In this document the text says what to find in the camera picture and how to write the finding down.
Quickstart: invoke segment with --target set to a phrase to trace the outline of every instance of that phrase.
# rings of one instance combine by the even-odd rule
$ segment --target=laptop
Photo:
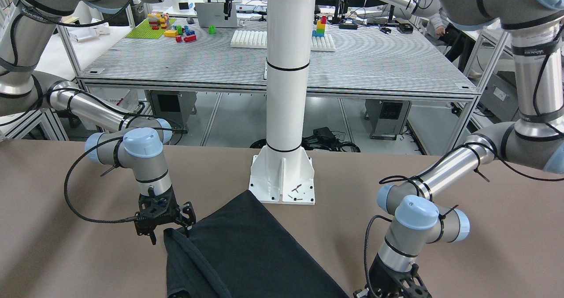
[[[237,10],[235,4],[231,8],[231,17],[225,20],[223,14],[223,3],[196,3],[196,16],[200,27],[215,26],[217,28],[236,28],[238,27]]]

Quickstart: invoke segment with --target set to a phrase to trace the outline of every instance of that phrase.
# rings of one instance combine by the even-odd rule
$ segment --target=white label
[[[501,91],[501,89],[498,89],[497,87],[493,91],[493,94],[502,101],[505,101],[505,97],[507,97],[507,94],[505,94],[503,91]]]

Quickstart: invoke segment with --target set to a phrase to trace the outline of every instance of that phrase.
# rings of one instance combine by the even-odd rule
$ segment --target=blue lego block
[[[319,33],[317,33],[316,30],[314,30],[314,31],[312,31],[312,36],[313,37],[325,37],[325,34],[319,34]]]

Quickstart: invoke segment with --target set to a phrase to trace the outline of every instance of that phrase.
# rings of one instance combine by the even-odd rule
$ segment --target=dark folded fabric
[[[164,239],[169,297],[347,297],[250,191]]]

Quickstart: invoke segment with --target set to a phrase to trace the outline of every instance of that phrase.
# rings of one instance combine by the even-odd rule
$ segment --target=person's hand
[[[437,27],[437,29],[435,29],[435,33],[437,34],[437,36],[443,37],[447,33],[447,31],[445,30],[444,26],[439,26]]]

